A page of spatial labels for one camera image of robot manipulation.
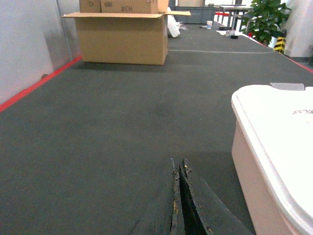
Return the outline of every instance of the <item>chair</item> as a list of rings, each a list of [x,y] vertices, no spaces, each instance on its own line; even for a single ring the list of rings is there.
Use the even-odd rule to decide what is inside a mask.
[[[251,18],[252,18],[252,16],[250,14],[242,14],[242,15],[234,14],[233,15],[233,22],[232,22],[231,30],[236,29],[236,27],[237,27],[237,20],[238,19],[242,19],[242,18],[248,18],[248,22],[246,24],[246,34],[248,34],[248,32],[249,32],[249,24],[250,24]],[[242,28],[242,23],[240,23],[239,31],[241,31],[241,28]]]

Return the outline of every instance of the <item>box flap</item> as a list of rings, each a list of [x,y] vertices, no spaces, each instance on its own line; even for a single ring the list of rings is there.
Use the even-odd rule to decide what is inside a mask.
[[[191,16],[190,11],[168,11],[165,15],[172,16]]]
[[[163,14],[128,14],[128,13],[80,13],[74,12],[63,15],[63,18],[86,18],[86,17],[102,17],[102,18],[160,18]]]

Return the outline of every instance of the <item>wall baseboard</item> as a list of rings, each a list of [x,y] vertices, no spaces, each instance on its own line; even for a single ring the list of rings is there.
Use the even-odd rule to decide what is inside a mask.
[[[287,57],[298,63],[306,63],[306,62],[308,63],[310,60],[310,57],[290,57],[290,56],[287,56]]]

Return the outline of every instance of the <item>red floor tape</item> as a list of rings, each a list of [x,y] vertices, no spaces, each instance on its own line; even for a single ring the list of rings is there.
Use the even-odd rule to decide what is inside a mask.
[[[35,84],[33,84],[32,86],[22,90],[20,93],[16,94],[15,96],[13,96],[12,98],[10,98],[9,100],[7,100],[6,102],[4,102],[3,104],[0,104],[0,112],[2,112],[3,110],[7,109],[8,107],[10,107],[12,104],[16,103],[17,101],[19,101],[20,99],[22,99],[24,96],[28,95],[29,93],[31,93],[33,90],[37,89],[38,87],[40,87],[42,84],[46,83],[47,81],[49,81],[50,79],[54,78],[56,75],[58,75],[59,73],[61,73],[62,71],[66,70],[67,68],[69,68],[70,66],[72,66],[73,64],[75,64],[77,61],[79,61],[80,59],[82,59],[82,56],[78,56],[77,58],[75,58],[74,60],[72,60],[71,62],[68,62],[66,65],[62,66],[61,68],[59,68],[58,70],[54,71],[53,73],[51,73],[50,75],[48,75],[47,77],[41,79],[39,82],[36,82]]]

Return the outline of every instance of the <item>cardboard box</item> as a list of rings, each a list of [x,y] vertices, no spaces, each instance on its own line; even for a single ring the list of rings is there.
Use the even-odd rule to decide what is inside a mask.
[[[167,4],[158,5],[166,12]],[[85,62],[163,65],[167,56],[167,15],[162,14],[71,13]]]
[[[100,0],[79,0],[79,10],[81,13],[100,13]]]
[[[103,13],[158,14],[157,0],[101,0]]]

